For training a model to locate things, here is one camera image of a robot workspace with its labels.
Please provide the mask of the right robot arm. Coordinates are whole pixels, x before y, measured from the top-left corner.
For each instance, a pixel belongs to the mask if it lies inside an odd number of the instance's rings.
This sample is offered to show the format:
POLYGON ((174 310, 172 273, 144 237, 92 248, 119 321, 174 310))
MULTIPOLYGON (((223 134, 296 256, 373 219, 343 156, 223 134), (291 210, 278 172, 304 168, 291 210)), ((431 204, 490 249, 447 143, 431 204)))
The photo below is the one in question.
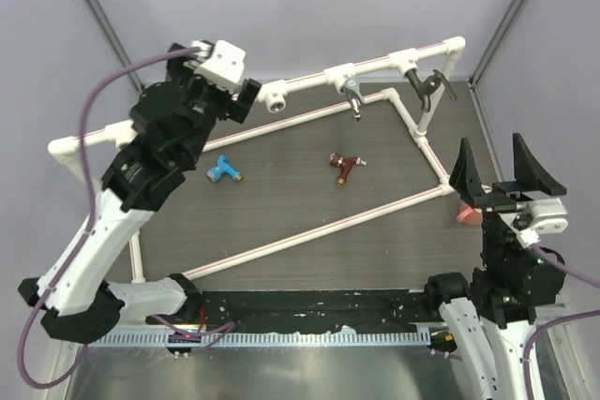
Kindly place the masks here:
POLYGON ((472 384, 474 399, 542 399, 544 388, 533 335, 536 309, 553 304, 565 274, 562 256, 533 245, 568 226, 561 198, 567 189, 513 136, 514 180, 484 189, 468 139, 460 141, 449 185, 482 216, 482 265, 466 279, 431 276, 423 306, 443 320, 472 384))

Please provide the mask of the dark bronze faucet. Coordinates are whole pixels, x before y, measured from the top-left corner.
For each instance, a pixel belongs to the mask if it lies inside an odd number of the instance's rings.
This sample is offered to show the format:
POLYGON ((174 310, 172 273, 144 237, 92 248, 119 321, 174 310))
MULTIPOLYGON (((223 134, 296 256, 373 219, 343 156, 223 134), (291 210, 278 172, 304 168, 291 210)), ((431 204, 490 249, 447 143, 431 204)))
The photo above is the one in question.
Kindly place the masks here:
POLYGON ((421 111, 431 111, 431 96, 435 94, 441 87, 445 89, 453 101, 457 101, 458 97, 453 90, 450 81, 438 69, 434 69, 433 73, 424 81, 421 81, 417 75, 415 68, 408 70, 404 77, 408 80, 421 101, 421 111))

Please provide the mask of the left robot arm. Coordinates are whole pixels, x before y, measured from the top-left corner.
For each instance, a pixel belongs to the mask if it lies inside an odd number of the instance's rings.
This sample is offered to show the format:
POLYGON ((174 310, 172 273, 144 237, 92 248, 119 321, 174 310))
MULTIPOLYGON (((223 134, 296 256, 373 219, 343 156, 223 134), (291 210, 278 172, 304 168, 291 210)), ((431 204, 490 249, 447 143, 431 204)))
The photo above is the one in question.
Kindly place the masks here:
POLYGON ((18 291, 44 314, 49 337, 90 344, 126 320, 160 315, 188 324, 202 296, 181 274, 155 282, 110 283, 105 276, 129 239, 185 182, 215 125, 243 123, 261 86, 244 77, 245 52, 233 44, 173 44, 166 76, 146 86, 129 116, 133 140, 90 188, 90 213, 60 259, 18 291))

